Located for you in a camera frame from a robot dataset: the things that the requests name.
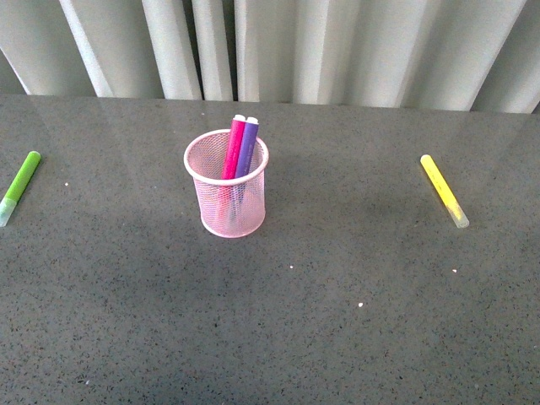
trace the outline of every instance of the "highlighter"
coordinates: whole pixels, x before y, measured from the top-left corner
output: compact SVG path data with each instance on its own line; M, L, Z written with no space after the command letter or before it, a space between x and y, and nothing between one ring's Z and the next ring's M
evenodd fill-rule
M240 146L242 145L242 136L246 118L240 114L235 115L230 124L229 144L223 165L221 180L230 180L235 178L236 166L238 165L238 156L240 155Z
M247 176L250 172L251 157L255 148L257 132L259 130L259 121L250 116L244 127L244 135L242 136L242 145L240 146L240 155L238 165L236 166L235 178Z
M462 207L454 197L454 193L446 184L445 178L439 171L439 168L428 154L425 154L420 158L420 163L424 167L425 172L428 174L429 179L433 183L435 190L439 193L440 199L445 204L446 209L450 213L450 216L454 220L457 228L466 228L469 226L469 220L462 210Z
M2 202L0 202L0 227L4 227L8 223L11 213L15 210L24 189L28 186L30 178L40 161L41 155L35 151L30 152L24 160L19 173L15 176L8 192L6 192Z

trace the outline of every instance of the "gray countertop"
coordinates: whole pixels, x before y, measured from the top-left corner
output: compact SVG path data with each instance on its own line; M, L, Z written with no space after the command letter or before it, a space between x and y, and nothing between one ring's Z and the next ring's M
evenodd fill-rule
M182 155L236 113L267 217L226 240ZM2 192L33 149L0 229L3 403L540 401L540 116L0 96Z

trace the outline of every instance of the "pencil cup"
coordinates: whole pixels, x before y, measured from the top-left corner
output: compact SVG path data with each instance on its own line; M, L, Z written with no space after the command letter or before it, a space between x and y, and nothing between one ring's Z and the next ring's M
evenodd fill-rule
M184 165L195 183L204 227L217 236L239 238L255 231L264 220L268 149L257 138L249 174L221 180L228 143L228 129L207 132L189 144Z

